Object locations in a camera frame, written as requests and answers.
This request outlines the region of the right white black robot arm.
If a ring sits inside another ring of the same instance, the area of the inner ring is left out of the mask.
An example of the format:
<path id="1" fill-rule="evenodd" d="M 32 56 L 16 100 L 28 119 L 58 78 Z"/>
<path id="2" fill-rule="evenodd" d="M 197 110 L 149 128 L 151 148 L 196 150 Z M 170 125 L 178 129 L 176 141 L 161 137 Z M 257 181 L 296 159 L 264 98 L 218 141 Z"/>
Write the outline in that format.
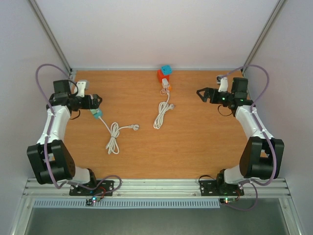
<path id="1" fill-rule="evenodd" d="M 203 102 L 227 107 L 241 124 L 247 144 L 239 164 L 222 169 L 215 180 L 215 191 L 227 195 L 239 189 L 245 182 L 260 186 L 269 185 L 278 178 L 284 152 L 284 142 L 276 139 L 263 125 L 253 101 L 248 98 L 246 78 L 233 78 L 228 91 L 226 77 L 217 77 L 219 88 L 203 88 L 196 93 Z"/>

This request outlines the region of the red cube plug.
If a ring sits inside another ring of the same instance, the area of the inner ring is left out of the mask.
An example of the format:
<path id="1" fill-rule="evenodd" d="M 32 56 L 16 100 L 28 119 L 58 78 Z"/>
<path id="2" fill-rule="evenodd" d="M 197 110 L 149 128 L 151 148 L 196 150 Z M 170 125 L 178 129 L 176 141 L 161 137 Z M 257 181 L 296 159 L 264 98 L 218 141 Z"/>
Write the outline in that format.
<path id="1" fill-rule="evenodd" d="M 169 82 L 170 75 L 164 75 L 161 69 L 157 70 L 157 79 L 162 83 L 163 79 L 166 79 Z"/>

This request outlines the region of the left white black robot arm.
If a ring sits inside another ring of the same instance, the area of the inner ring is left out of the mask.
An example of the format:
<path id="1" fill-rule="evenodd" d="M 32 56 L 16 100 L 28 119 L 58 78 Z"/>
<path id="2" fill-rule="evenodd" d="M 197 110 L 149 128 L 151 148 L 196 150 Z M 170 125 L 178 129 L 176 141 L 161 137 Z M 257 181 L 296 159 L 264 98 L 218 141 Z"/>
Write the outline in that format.
<path id="1" fill-rule="evenodd" d="M 47 120 L 43 133 L 35 145 L 27 148 L 27 156 L 37 182 L 57 184 L 67 182 L 81 185 L 82 191 L 93 195 L 98 191 L 98 182 L 93 171 L 75 165 L 74 159 L 64 144 L 67 123 L 72 112 L 97 109 L 102 98 L 97 94 L 86 94 L 86 80 L 74 83 L 69 80 L 54 81 L 54 93 L 48 98 Z"/>

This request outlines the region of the white usb charger plug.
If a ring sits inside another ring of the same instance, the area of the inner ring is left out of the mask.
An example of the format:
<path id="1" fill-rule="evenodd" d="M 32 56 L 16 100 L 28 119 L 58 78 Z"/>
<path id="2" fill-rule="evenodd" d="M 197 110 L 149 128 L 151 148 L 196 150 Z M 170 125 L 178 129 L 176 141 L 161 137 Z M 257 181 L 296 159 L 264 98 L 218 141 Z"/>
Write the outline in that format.
<path id="1" fill-rule="evenodd" d="M 162 79 L 162 81 L 161 81 L 161 84 L 162 84 L 162 87 L 164 88 L 164 89 L 168 89 L 169 88 L 169 82 L 168 82 L 168 80 L 166 79 L 166 78 L 163 78 Z"/>

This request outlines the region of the blue cube plug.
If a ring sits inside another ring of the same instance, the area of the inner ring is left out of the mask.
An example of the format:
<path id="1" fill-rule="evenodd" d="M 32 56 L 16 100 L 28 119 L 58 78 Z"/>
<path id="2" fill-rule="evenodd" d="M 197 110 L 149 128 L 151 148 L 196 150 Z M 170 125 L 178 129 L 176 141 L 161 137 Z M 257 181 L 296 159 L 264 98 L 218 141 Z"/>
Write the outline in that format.
<path id="1" fill-rule="evenodd" d="M 172 68 L 170 65 L 164 65 L 160 69 L 161 69 L 163 75 L 171 75 L 172 74 Z"/>

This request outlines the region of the teal power strip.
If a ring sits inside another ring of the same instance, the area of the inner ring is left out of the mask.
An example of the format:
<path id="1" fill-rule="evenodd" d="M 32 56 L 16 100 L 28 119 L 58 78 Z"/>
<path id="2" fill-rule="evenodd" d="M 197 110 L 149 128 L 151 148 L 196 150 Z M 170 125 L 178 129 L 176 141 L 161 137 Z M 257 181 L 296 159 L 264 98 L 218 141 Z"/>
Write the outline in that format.
<path id="1" fill-rule="evenodd" d="M 99 108 L 90 109 L 90 112 L 94 116 L 95 119 L 102 119 L 103 113 Z"/>

